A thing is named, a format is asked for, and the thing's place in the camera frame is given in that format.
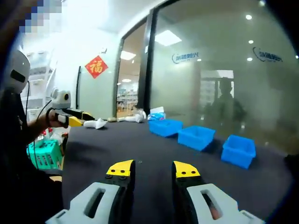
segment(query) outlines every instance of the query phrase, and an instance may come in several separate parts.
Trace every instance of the blue plastic bin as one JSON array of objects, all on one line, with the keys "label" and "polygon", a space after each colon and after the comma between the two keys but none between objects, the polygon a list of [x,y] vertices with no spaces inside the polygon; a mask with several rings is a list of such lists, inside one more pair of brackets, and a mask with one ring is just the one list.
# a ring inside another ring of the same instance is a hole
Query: blue plastic bin
[{"label": "blue plastic bin", "polygon": [[256,156],[256,147],[252,139],[231,135],[223,145],[221,160],[248,169]]},{"label": "blue plastic bin", "polygon": [[215,130],[192,126],[178,132],[178,143],[202,151],[213,141]]},{"label": "blue plastic bin", "polygon": [[178,133],[183,128],[183,122],[178,120],[152,120],[149,121],[149,130],[152,133],[168,137]]}]

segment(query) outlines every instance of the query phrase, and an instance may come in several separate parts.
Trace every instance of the ceiling light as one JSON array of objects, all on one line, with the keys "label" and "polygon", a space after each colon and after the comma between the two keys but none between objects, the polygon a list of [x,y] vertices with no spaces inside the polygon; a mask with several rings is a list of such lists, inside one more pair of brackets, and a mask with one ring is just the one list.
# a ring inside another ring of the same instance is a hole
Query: ceiling light
[{"label": "ceiling light", "polygon": [[246,19],[247,19],[247,20],[251,20],[251,19],[252,19],[252,16],[251,16],[251,15],[246,15]]},{"label": "ceiling light", "polygon": [[136,54],[133,54],[133,53],[130,53],[130,52],[127,52],[127,51],[122,51],[121,52],[121,59],[123,60],[132,60],[134,57],[136,56]]},{"label": "ceiling light", "polygon": [[258,4],[260,5],[260,6],[265,6],[266,5],[266,1],[264,1],[264,0],[260,0],[259,2],[258,2]]},{"label": "ceiling light", "polygon": [[129,82],[131,82],[131,79],[125,78],[125,79],[122,80],[122,82],[123,83],[129,83]]},{"label": "ceiling light", "polygon": [[181,42],[182,40],[179,39],[174,33],[172,33],[170,30],[166,30],[155,37],[155,41],[159,44],[162,44],[164,46],[170,46],[175,43]]}]

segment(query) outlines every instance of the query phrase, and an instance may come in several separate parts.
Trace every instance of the table surface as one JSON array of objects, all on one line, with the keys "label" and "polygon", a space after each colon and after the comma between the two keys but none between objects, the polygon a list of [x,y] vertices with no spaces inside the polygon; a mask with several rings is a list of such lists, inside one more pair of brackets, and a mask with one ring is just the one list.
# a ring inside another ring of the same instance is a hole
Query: table surface
[{"label": "table surface", "polygon": [[256,147],[248,170],[222,162],[223,141],[215,140],[206,152],[163,138],[149,131],[147,123],[107,123],[104,129],[71,129],[63,170],[65,208],[93,182],[102,180],[114,163],[136,160],[136,182],[131,223],[173,222],[171,164],[194,165],[207,183],[234,198],[240,210],[266,219],[286,195],[292,176],[284,154]]}]

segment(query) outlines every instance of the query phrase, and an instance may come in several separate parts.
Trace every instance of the teal plastic basket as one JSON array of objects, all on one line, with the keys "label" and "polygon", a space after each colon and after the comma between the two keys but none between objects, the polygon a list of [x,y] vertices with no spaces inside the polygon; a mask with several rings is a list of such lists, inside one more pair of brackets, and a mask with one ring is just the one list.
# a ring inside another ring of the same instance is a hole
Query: teal plastic basket
[{"label": "teal plastic basket", "polygon": [[28,146],[29,153],[33,165],[40,169],[60,169],[62,155],[57,140],[44,140],[43,144],[36,147],[36,160],[34,156],[33,143]]}]

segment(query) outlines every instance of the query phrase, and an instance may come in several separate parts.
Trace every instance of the person's arm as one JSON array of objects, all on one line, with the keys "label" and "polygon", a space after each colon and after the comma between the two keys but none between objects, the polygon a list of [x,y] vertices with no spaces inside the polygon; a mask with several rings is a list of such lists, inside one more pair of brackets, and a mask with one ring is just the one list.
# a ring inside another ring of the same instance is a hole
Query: person's arm
[{"label": "person's arm", "polygon": [[[60,122],[56,121],[54,111],[49,113],[49,121],[51,127],[64,127]],[[44,130],[46,130],[49,126],[46,122],[46,115],[42,115],[38,118],[38,120],[32,121],[28,124],[28,127],[23,132],[24,141],[26,144],[33,142]]]}]

